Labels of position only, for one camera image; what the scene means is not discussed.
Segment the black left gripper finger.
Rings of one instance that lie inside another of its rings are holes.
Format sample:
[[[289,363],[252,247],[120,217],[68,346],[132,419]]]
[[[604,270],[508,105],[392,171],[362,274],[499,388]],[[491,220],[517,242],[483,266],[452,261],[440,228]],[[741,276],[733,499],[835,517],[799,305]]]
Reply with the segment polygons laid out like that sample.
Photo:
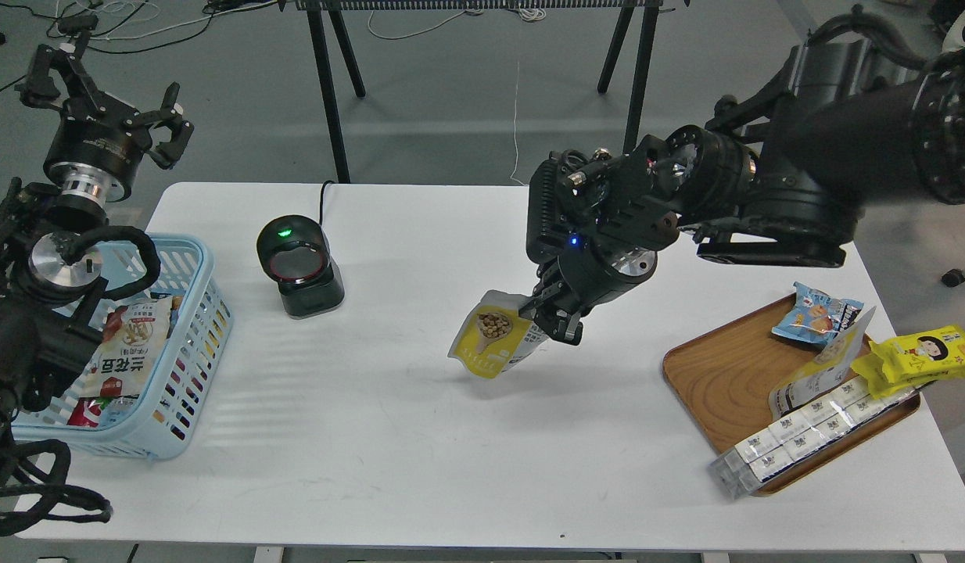
[[[56,111],[62,119],[114,118],[108,96],[81,63],[86,44],[41,44],[24,81],[15,86],[23,106]]]
[[[135,144],[161,170],[172,170],[178,163],[194,131],[192,122],[183,117],[178,104],[179,91],[178,82],[172,82],[164,93],[160,108],[135,115]],[[170,131],[170,138],[153,145],[150,129],[161,127]]]

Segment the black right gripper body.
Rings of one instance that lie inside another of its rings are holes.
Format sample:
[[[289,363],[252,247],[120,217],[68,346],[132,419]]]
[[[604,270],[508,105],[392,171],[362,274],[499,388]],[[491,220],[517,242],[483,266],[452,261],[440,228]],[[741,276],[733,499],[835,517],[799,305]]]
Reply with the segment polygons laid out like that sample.
[[[658,200],[653,168],[667,153],[654,136],[626,156],[548,153],[529,181],[534,299],[589,310],[654,274],[655,253],[678,238],[678,217]]]

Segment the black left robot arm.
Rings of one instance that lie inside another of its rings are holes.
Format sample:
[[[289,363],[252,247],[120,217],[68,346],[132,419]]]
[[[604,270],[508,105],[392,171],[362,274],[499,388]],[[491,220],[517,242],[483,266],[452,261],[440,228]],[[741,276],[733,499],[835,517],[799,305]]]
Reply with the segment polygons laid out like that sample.
[[[141,111],[101,90],[82,65],[89,35],[41,44],[19,85],[21,102],[60,122],[44,183],[12,178],[0,204],[0,536],[79,508],[72,522],[107,522],[110,502],[69,485],[60,439],[17,444],[12,421],[40,412],[75,382],[102,339],[103,300],[150,288],[160,258],[145,231],[111,225],[105,206],[128,199],[143,157],[170,170],[192,136],[171,83],[160,108]]]

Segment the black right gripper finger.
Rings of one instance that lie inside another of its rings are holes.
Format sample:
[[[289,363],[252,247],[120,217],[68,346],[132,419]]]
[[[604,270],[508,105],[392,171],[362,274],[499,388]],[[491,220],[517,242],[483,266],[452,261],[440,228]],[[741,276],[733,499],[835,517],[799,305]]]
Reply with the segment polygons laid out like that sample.
[[[539,320],[539,328],[554,341],[578,346],[583,337],[583,322],[581,320],[583,316],[586,316],[587,308],[579,307],[575,311],[564,311],[565,318],[560,318],[558,323],[553,324]]]
[[[560,318],[565,318],[565,311],[557,304],[564,287],[561,278],[540,278],[532,295],[519,307],[519,317],[528,318],[535,324],[539,324],[539,320],[558,323]]]

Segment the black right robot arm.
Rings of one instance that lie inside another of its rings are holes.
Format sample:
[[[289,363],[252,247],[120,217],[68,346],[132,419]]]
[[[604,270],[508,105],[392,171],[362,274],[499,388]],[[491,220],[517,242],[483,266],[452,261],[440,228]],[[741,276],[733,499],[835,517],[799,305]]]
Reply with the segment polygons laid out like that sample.
[[[701,259],[840,267],[863,207],[933,197],[965,204],[965,23],[926,59],[855,7],[811,32],[750,99],[723,97],[687,125],[612,156],[552,152],[529,183],[519,307],[554,341],[655,272],[681,232]]]

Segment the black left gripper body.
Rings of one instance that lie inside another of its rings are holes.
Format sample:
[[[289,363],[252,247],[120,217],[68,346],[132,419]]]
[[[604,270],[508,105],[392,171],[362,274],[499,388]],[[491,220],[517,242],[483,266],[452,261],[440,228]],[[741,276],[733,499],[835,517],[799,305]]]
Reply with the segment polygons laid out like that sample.
[[[147,130],[126,131],[126,119],[136,117],[139,110],[123,101],[104,104],[106,114],[93,117],[83,111],[77,117],[67,111],[59,114],[59,126],[44,160],[43,171],[50,181],[64,185],[72,167],[85,165],[111,177],[107,202],[123,202],[131,195],[137,167],[146,153],[139,147],[139,135]]]

